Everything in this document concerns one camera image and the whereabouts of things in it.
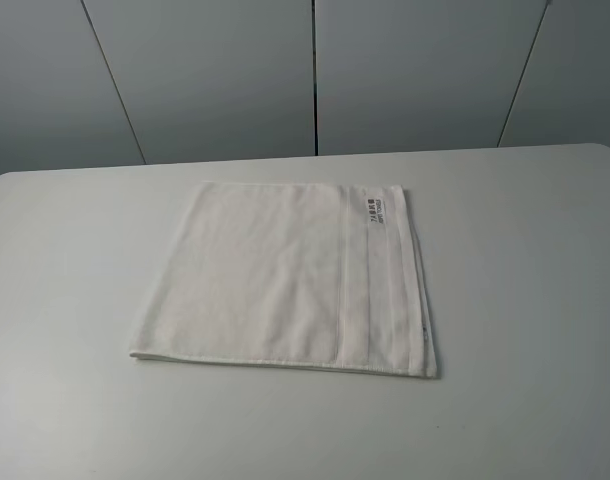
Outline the white towel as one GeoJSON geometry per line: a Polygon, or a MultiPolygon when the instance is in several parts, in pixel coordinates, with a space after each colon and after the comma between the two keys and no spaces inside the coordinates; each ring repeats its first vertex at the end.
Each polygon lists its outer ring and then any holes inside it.
{"type": "Polygon", "coordinates": [[[199,184],[129,353],[435,378],[404,190],[199,184]]]}

